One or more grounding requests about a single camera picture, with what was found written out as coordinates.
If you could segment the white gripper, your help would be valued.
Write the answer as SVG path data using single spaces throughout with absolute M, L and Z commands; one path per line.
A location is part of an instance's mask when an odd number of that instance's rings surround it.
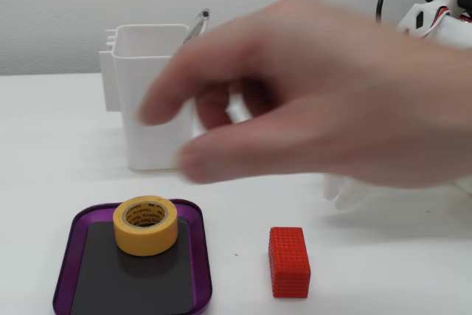
M 471 179 L 460 179 L 431 187 L 384 187 L 368 186 L 367 184 L 351 178 L 324 175 L 324 197 L 327 200 L 335 199 L 335 207 L 338 210 L 346 210 L 363 200 L 379 195 L 411 195 L 426 193 L 443 193 L 444 195 L 463 195 L 471 197 Z

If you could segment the bare human hand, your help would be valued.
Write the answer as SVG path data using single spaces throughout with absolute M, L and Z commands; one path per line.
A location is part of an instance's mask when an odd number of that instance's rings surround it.
M 193 100 L 180 168 L 207 184 L 330 173 L 422 187 L 471 173 L 471 54 L 322 0 L 281 0 L 183 45 L 139 116 Z

